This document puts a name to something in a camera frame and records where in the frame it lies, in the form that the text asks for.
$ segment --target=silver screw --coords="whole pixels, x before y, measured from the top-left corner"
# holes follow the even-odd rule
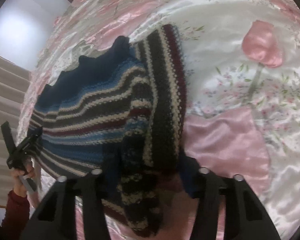
[[[240,174],[234,175],[233,178],[237,181],[243,181],[244,180],[244,177]]]
[[[93,175],[100,175],[102,173],[102,169],[94,169],[91,171]]]
[[[58,181],[59,182],[65,182],[67,180],[67,177],[66,176],[60,176],[59,178],[58,178]]]
[[[210,172],[210,170],[208,168],[203,167],[203,168],[199,169],[199,172],[202,174],[208,174]]]

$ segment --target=pleated curtain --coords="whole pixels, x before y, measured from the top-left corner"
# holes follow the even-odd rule
[[[9,121],[15,139],[20,106],[29,87],[29,71],[0,57],[0,125]],[[6,161],[8,151],[0,129],[0,206],[6,206],[7,194],[13,187]]]

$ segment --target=hand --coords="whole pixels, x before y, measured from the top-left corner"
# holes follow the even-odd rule
[[[34,168],[32,166],[32,162],[26,163],[25,167],[26,167],[26,170],[28,171],[27,176],[29,178],[35,177],[35,172],[34,172]],[[13,169],[11,171],[11,176],[13,177],[13,180],[14,180],[13,192],[20,197],[27,196],[27,190],[26,190],[25,186],[22,184],[21,180],[19,179],[19,176],[20,175],[22,176],[24,174],[25,174],[24,171],[21,171],[18,169]]]

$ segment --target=knitted sweater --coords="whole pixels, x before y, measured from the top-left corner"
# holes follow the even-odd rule
[[[121,157],[121,181],[106,212],[138,235],[156,233],[162,213],[158,172],[175,171],[185,112],[185,82],[177,30],[165,25],[134,45],[118,37],[98,58],[46,85],[29,131],[43,127],[34,157],[55,178],[84,176]]]

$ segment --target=maroon sleeve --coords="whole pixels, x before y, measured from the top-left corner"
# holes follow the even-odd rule
[[[29,220],[30,204],[26,197],[20,197],[12,191],[8,194],[6,215],[2,221],[2,230],[9,240],[18,240]]]

